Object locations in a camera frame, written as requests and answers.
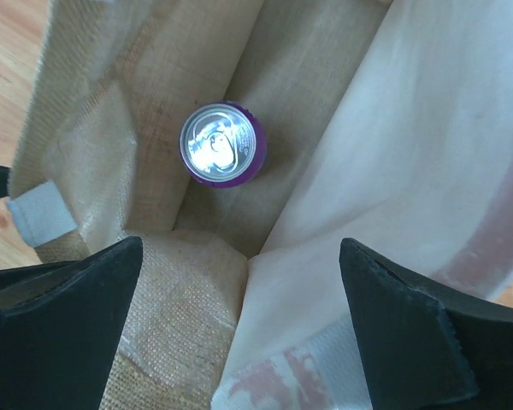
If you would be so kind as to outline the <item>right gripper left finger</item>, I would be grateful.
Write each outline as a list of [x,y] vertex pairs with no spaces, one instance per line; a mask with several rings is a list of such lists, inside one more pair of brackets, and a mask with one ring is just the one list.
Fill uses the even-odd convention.
[[143,260],[127,237],[80,261],[0,270],[0,409],[97,409]]

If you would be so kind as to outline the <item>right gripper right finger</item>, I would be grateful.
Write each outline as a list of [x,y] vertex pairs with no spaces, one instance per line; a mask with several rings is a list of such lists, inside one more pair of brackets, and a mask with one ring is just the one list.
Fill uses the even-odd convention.
[[352,238],[339,264],[375,409],[513,409],[513,308],[389,261]]

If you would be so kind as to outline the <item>purple soda can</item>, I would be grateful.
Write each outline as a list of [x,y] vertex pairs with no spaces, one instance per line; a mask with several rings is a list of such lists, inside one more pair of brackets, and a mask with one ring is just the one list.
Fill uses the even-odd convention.
[[256,177],[267,155],[258,119],[235,102],[206,104],[194,111],[180,131],[180,156],[199,183],[232,188]]

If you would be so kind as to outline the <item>burlap canvas bag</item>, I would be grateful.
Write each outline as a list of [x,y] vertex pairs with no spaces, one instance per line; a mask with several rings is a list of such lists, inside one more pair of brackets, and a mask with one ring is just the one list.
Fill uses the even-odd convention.
[[[220,101],[267,140],[232,188],[180,156]],[[53,1],[9,195],[42,262],[142,241],[98,409],[375,409],[344,239],[513,282],[513,1]]]

